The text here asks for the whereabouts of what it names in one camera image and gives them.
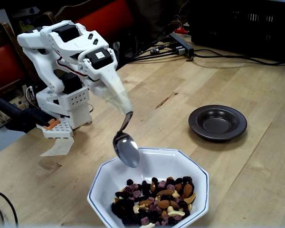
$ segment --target wooden table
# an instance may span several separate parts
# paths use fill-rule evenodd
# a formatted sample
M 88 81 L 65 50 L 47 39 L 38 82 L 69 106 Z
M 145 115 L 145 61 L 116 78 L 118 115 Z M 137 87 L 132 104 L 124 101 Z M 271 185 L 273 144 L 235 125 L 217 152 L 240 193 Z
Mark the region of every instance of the wooden table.
M 118 71 L 134 107 L 126 131 L 139 146 L 180 149 L 208 171 L 209 212 L 193 226 L 284 226 L 285 66 L 185 60 L 164 57 Z M 103 225 L 86 196 L 98 166 L 115 157 L 112 138 L 124 117 L 94 96 L 90 103 L 93 123 L 75 130 L 68 155 L 40 157 L 55 140 L 39 129 L 0 152 L 0 191 L 20 224 Z M 238 109 L 246 132 L 224 143 L 195 135 L 188 117 L 210 104 Z M 13 222 L 1 199 L 0 208 Z

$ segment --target red chair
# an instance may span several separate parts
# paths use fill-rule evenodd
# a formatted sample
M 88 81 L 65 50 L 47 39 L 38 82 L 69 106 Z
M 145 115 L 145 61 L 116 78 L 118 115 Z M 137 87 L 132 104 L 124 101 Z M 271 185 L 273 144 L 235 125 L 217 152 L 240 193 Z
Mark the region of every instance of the red chair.
M 22 52 L 9 24 L 0 24 L 0 95 L 25 83 L 38 80 L 38 75 Z
M 127 0 L 88 0 L 76 6 L 64 6 L 54 16 L 45 15 L 51 24 L 71 20 L 83 24 L 87 30 L 96 30 L 108 43 L 122 39 L 129 33 L 135 19 Z

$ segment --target spoon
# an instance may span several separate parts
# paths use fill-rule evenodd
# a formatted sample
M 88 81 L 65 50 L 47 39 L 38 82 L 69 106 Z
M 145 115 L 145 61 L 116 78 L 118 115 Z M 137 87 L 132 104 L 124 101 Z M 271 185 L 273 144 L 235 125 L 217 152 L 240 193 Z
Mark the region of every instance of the spoon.
M 132 115 L 133 111 L 126 114 L 122 127 L 113 138 L 113 146 L 119 159 L 127 166 L 135 168 L 139 165 L 138 147 L 133 138 L 123 132 Z

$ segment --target cashew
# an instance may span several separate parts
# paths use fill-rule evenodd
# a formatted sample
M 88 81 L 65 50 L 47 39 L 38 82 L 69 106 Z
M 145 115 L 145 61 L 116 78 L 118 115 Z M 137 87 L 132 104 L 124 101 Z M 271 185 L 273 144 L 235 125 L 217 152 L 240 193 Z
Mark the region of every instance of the cashew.
M 172 206 L 169 206 L 169 207 L 167 208 L 167 212 L 169 213 L 169 212 L 172 212 L 172 211 L 174 211 L 173 207 L 172 207 Z
M 139 209 L 142 209 L 142 210 L 149 210 L 149 208 L 147 208 L 145 204 L 138 205 L 138 207 Z
M 180 197 L 179 193 L 176 190 L 174 190 L 174 193 L 172 194 L 172 196 L 174 198 L 179 198 Z
M 141 226 L 139 228 L 151 228 L 151 227 L 155 227 L 155 224 L 150 222 L 148 225 Z
M 192 196 L 190 196 L 189 198 L 186 198 L 184 199 L 184 201 L 187 203 L 187 204 L 191 204 L 193 202 L 193 200 L 195 199 L 196 197 L 196 193 L 193 193 Z
M 184 216 L 185 212 L 183 211 L 171 211 L 168 213 L 169 217 L 173 217 L 173 216 Z
M 134 205 L 133 211 L 134 211 L 135 214 L 139 214 L 138 210 L 139 210 L 139 205 L 138 204 Z
M 118 201 L 120 201 L 120 198 L 114 198 L 114 203 L 117 203 Z

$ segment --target black crate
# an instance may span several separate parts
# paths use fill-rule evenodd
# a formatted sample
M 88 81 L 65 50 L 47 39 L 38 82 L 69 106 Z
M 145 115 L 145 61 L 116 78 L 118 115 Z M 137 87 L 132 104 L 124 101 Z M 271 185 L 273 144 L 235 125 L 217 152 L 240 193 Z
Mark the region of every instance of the black crate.
M 285 1 L 190 0 L 197 45 L 285 61 Z

